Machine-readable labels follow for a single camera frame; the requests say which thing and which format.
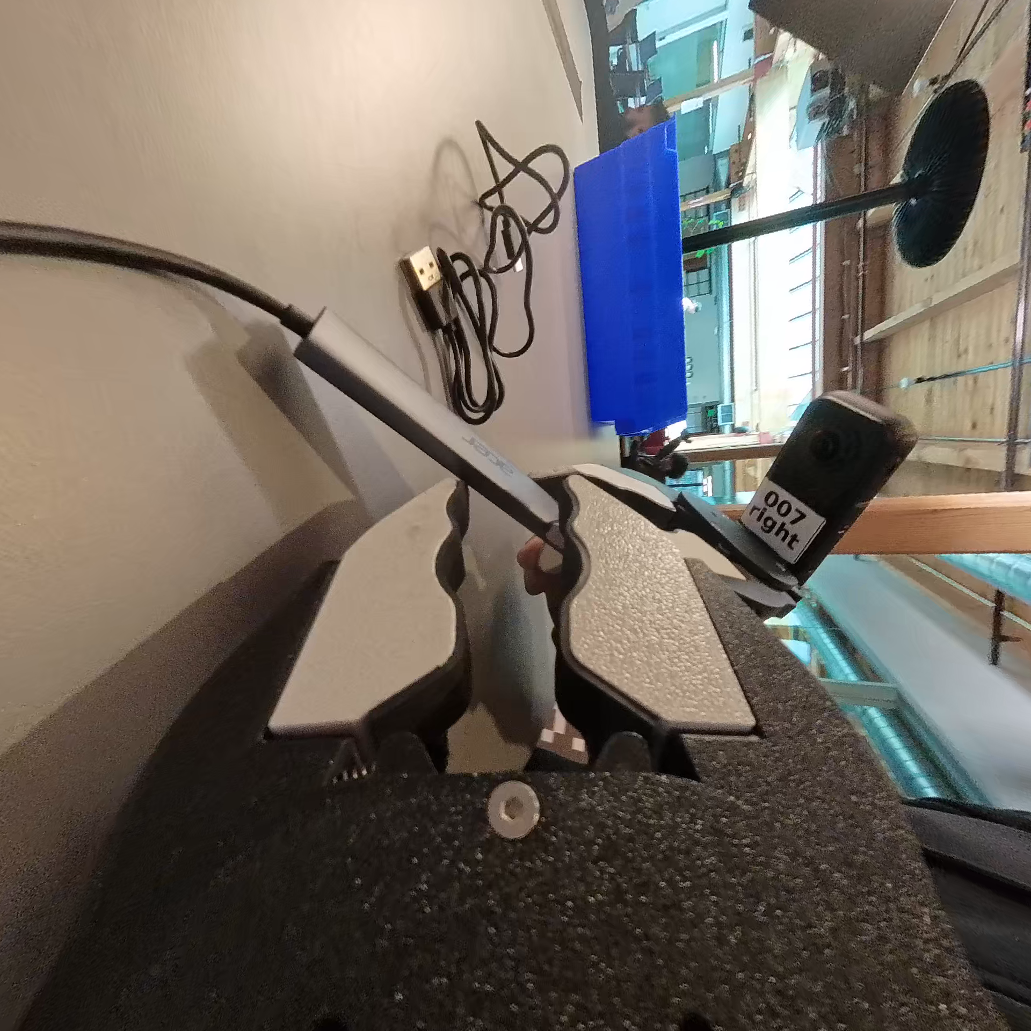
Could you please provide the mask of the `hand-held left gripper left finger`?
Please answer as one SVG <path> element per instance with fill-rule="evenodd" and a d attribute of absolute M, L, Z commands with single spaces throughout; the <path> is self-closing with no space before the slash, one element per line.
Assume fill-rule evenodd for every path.
<path fill-rule="evenodd" d="M 442 480 L 340 560 L 270 716 L 276 737 L 445 737 L 471 697 L 468 490 Z"/>

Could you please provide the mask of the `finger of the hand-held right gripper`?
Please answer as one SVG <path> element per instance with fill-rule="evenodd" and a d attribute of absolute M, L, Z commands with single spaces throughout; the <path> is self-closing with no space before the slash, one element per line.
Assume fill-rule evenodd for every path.
<path fill-rule="evenodd" d="M 573 473 L 593 483 L 628 509 L 643 517 L 674 517 L 677 506 L 672 496 L 648 477 L 631 475 L 598 463 L 577 463 Z"/>

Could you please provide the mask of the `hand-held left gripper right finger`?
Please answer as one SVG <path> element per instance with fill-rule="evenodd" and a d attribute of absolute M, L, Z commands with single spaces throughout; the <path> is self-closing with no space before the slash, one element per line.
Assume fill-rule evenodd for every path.
<path fill-rule="evenodd" d="M 560 618 L 570 667 L 650 729 L 752 733 L 750 703 L 669 533 L 584 475 L 564 488 L 566 556 L 580 561 Z"/>

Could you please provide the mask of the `blue plastic bin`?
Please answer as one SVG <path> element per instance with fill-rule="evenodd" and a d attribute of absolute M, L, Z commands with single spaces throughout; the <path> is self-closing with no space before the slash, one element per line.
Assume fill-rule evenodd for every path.
<path fill-rule="evenodd" d="M 677 124 L 574 169 L 592 422 L 648 435 L 688 408 Z"/>

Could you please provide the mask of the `grey aluminium usb hub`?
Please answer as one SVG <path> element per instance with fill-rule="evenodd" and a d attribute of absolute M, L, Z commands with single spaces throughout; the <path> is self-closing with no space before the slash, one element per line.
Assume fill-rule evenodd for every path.
<path fill-rule="evenodd" d="M 299 337 L 296 359 L 400 434 L 498 509 L 539 537 L 537 559 L 557 572 L 565 541 L 556 500 L 327 308 L 315 317 L 288 306 L 280 323 Z"/>

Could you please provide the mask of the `person's right hand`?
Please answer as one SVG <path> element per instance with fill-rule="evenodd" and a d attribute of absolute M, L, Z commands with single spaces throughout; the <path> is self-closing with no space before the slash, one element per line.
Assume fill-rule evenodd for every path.
<path fill-rule="evenodd" d="M 546 568 L 548 564 L 548 544 L 540 537 L 528 539 L 517 552 L 517 564 L 522 574 L 522 585 L 531 597 L 543 597 L 548 603 L 560 596 L 561 558 L 558 565 Z"/>

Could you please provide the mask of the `wooden railing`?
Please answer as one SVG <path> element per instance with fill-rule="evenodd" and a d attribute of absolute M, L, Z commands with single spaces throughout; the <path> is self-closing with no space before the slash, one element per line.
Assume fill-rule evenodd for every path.
<path fill-rule="evenodd" d="M 840 555 L 1029 554 L 1030 493 L 876 497 L 832 546 Z"/>

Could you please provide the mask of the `black round-base stand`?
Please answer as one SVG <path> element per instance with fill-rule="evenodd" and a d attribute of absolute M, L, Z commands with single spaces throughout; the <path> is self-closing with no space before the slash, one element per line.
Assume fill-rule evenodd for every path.
<path fill-rule="evenodd" d="M 896 182 L 685 236 L 681 253 L 689 257 L 891 207 L 895 248 L 902 262 L 914 268 L 936 265 L 955 246 L 972 212 L 985 172 L 990 124 L 982 84 L 975 79 L 950 84 L 921 114 Z"/>

